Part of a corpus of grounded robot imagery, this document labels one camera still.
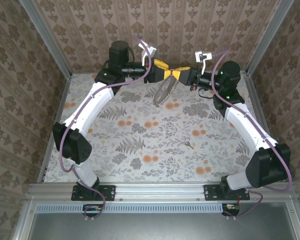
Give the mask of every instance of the aluminum frame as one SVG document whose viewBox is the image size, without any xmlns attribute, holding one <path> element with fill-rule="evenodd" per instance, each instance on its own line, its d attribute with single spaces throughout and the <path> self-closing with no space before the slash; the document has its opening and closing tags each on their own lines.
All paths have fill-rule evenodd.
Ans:
<svg viewBox="0 0 300 240">
<path fill-rule="evenodd" d="M 59 66 L 61 72 L 63 73 L 65 79 L 70 79 L 71 71 L 64 58 L 63 51 L 58 47 L 58 44 L 54 40 L 50 30 L 48 29 L 43 17 L 41 16 L 36 4 L 32 0 L 20 0 L 22 6 L 24 7 L 26 13 L 29 15 L 32 23 L 34 24 L 36 30 L 39 32 L 42 40 L 49 49 L 49 52 L 53 56 L 56 64 Z"/>
<path fill-rule="evenodd" d="M 265 54 L 268 46 L 270 45 L 272 39 L 277 33 L 282 21 L 285 19 L 291 5 L 294 0 L 282 0 L 279 2 L 274 14 L 272 15 L 269 24 L 267 25 L 262 38 L 258 42 L 249 63 L 246 66 L 246 71 L 248 74 L 252 75 L 256 70 L 259 62 L 261 61 L 263 55 Z"/>
<path fill-rule="evenodd" d="M 254 111 L 256 121 L 261 125 L 261 127 L 270 135 L 266 117 L 261 107 L 261 103 L 258 97 L 258 93 L 251 77 L 251 74 L 242 72 L 244 77 L 245 85 L 248 90 L 249 97 L 251 99 L 252 108 Z"/>
<path fill-rule="evenodd" d="M 101 204 L 100 201 L 71 201 L 74 182 L 35 183 L 31 184 L 17 225 L 14 240 L 27 240 L 36 214 L 36 207 L 42 203 L 67 204 Z M 107 182 L 102 185 L 116 185 L 116 204 L 160 204 L 160 203 L 233 203 L 235 201 L 205 201 L 203 185 L 218 184 L 218 182 L 164 182 L 164 183 L 118 183 Z M 285 182 L 271 185 L 283 189 Z M 300 204 L 296 193 L 292 190 L 277 193 L 260 187 L 257 190 L 263 195 L 263 203 L 285 203 L 294 234 L 300 240 Z M 242 201 L 256 203 L 259 195 L 250 194 L 251 200 Z"/>
<path fill-rule="evenodd" d="M 64 110 L 64 106 L 66 104 L 67 96 L 68 96 L 68 93 L 69 93 L 69 90 L 70 90 L 70 84 L 71 84 L 71 79 L 67 79 L 66 82 L 65 82 L 65 85 L 64 85 L 62 97 L 61 97 L 61 100 L 60 100 L 58 110 L 57 110 L 56 115 L 55 115 L 54 122 L 58 122 L 61 119 L 62 112 Z M 52 149 L 54 147 L 54 144 L 55 144 L 54 135 L 51 131 L 50 138 L 49 138 L 49 141 L 48 141 L 48 144 L 46 146 L 45 153 L 44 153 L 44 156 L 43 156 L 43 161 L 42 161 L 42 164 L 41 164 L 40 172 L 39 172 L 39 175 L 38 175 L 38 178 L 37 178 L 37 181 L 36 181 L 37 183 L 41 183 L 44 179 L 44 176 L 45 176 L 48 164 L 49 164 L 49 160 L 50 160 L 50 157 L 51 157 L 51 153 L 52 153 Z"/>
</svg>

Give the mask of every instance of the yellow and black object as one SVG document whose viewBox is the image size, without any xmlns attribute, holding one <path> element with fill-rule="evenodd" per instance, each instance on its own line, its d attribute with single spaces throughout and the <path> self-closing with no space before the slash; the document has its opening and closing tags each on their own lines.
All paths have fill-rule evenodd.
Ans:
<svg viewBox="0 0 300 240">
<path fill-rule="evenodd" d="M 148 76 L 144 79 L 144 83 L 157 83 L 174 76 L 175 79 L 186 86 L 190 86 L 195 77 L 197 70 L 190 66 L 169 69 L 169 65 L 165 62 L 154 58 L 152 60 L 152 68 Z"/>
</svg>

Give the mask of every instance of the key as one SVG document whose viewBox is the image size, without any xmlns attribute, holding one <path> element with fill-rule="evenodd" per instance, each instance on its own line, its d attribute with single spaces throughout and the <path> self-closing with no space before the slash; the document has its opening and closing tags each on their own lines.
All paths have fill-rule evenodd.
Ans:
<svg viewBox="0 0 300 240">
<path fill-rule="evenodd" d="M 188 141 L 186 141 L 184 145 L 186 145 L 187 147 L 190 147 L 190 148 L 194 149 L 194 147 L 191 146 L 191 145 L 190 145 L 190 142 L 188 142 Z"/>
</svg>

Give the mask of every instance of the metal gear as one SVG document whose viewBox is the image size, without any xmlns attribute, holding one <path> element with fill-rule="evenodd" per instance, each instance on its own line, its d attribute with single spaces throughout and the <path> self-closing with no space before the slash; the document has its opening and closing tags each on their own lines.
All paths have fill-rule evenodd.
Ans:
<svg viewBox="0 0 300 240">
<path fill-rule="evenodd" d="M 163 87 L 168 83 L 168 87 L 164 92 Z M 153 97 L 153 105 L 156 107 L 159 107 L 160 104 L 163 104 L 167 99 L 170 97 L 170 95 L 173 93 L 173 91 L 176 89 L 178 85 L 178 81 L 176 78 L 171 75 L 167 79 L 163 81 L 163 83 L 159 86 L 158 91 L 155 93 Z"/>
</svg>

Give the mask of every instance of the floral fabric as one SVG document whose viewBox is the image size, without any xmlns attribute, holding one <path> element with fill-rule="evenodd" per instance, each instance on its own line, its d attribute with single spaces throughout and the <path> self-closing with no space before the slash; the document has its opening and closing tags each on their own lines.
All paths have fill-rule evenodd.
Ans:
<svg viewBox="0 0 300 240">
<path fill-rule="evenodd" d="M 95 74 L 74 74 L 64 106 L 67 119 L 86 97 Z M 160 83 L 123 86 L 92 123 L 89 157 L 102 182 L 204 182 L 245 169 L 250 151 L 212 99 L 179 83 L 160 107 L 152 103 Z M 238 90 L 253 114 L 243 78 Z M 62 172 L 53 148 L 45 182 L 75 182 Z"/>
</svg>

